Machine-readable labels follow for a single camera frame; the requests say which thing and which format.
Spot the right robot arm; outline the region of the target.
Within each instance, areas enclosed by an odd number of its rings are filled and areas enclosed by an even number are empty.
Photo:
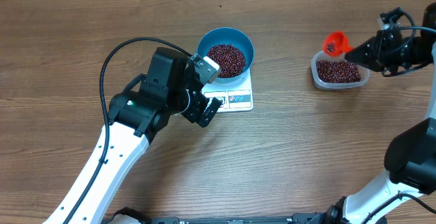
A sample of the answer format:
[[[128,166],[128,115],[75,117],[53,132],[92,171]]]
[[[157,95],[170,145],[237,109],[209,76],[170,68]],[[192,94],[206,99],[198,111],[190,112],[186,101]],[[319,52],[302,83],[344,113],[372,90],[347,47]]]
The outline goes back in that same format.
[[[351,47],[344,33],[331,33],[323,43],[330,57],[342,56],[384,77],[411,73],[435,64],[435,4],[424,11],[422,24],[400,7],[384,12],[376,36]],[[408,200],[429,212],[419,198],[435,191],[435,94],[422,122],[395,137],[384,157],[384,170],[359,192],[342,197],[311,223],[385,223],[386,215]]]

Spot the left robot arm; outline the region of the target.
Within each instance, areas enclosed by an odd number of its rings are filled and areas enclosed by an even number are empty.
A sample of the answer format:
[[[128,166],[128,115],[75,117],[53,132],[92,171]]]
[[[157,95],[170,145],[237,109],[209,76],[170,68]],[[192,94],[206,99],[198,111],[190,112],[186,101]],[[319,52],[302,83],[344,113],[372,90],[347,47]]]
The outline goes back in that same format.
[[[220,71],[209,57],[156,49],[147,73],[112,98],[91,156],[47,223],[101,223],[127,173],[172,115],[201,127],[212,121],[221,102],[201,90]]]

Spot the red scoop with blue handle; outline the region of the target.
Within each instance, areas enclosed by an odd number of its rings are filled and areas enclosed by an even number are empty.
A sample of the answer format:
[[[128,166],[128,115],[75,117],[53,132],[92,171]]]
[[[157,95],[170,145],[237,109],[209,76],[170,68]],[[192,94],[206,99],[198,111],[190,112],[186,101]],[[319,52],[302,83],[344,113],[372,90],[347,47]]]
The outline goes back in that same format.
[[[338,57],[352,51],[348,37],[342,31],[329,34],[322,44],[322,50],[330,57]]]

